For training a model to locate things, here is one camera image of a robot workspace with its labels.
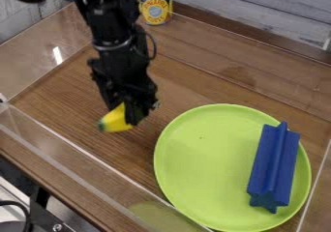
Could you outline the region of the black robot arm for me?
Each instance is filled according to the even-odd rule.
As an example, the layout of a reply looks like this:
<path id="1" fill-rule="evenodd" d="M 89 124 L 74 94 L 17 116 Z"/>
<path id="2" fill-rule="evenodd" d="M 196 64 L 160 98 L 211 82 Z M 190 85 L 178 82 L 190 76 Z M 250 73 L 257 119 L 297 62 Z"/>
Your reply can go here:
<path id="1" fill-rule="evenodd" d="M 45 0 L 18 0 L 37 4 Z M 136 0 L 70 1 L 92 33 L 97 56 L 88 60 L 92 81 L 109 112 L 119 112 L 123 122 L 135 126 L 155 109 L 158 86 L 148 76 L 156 57 L 152 36 L 136 23 Z"/>

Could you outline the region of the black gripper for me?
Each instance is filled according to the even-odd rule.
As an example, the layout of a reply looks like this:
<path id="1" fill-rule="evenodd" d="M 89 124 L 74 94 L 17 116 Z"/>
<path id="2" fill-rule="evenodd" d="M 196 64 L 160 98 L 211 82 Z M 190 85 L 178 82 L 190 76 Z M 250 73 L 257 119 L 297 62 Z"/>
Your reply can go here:
<path id="1" fill-rule="evenodd" d="M 147 74 L 148 47 L 128 46 L 112 50 L 95 47 L 97 57 L 88 60 L 92 81 L 108 110 L 124 102 L 125 122 L 136 126 L 158 107 L 156 84 Z"/>

